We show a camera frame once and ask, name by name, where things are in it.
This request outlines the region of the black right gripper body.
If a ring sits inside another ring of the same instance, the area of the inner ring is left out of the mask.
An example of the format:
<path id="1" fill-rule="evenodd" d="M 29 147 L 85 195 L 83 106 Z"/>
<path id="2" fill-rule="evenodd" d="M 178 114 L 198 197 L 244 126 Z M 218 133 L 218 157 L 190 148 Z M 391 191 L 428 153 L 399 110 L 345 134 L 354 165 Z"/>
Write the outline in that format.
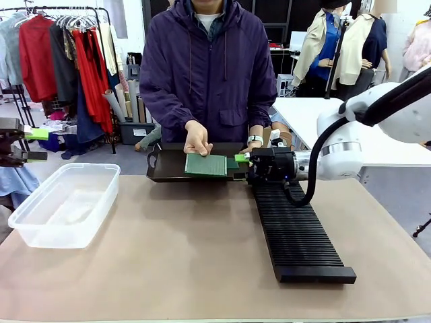
<path id="1" fill-rule="evenodd" d="M 248 178 L 260 182 L 295 179 L 295 153 L 288 147 L 254 148 L 250 152 Z"/>

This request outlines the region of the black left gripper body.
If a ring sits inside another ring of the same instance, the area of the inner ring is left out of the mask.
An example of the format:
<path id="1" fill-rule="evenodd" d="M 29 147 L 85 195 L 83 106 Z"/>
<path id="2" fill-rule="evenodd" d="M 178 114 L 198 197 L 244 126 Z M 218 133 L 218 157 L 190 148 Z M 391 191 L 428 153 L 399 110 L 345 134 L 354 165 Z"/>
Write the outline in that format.
<path id="1" fill-rule="evenodd" d="M 1 118 L 1 167 L 20 168 L 26 163 L 24 150 L 13 145 L 25 135 L 18 118 Z"/>

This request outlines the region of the person's right hand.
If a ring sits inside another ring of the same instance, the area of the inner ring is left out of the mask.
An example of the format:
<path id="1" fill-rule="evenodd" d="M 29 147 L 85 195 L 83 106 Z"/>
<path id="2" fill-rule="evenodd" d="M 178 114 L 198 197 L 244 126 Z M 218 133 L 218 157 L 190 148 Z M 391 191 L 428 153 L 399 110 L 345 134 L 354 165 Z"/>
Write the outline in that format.
<path id="1" fill-rule="evenodd" d="M 194 153 L 201 156 L 209 155 L 213 145 L 207 141 L 207 129 L 196 120 L 188 121 L 185 125 L 185 129 L 187 131 L 187 136 L 185 140 L 184 152 L 186 154 Z"/>

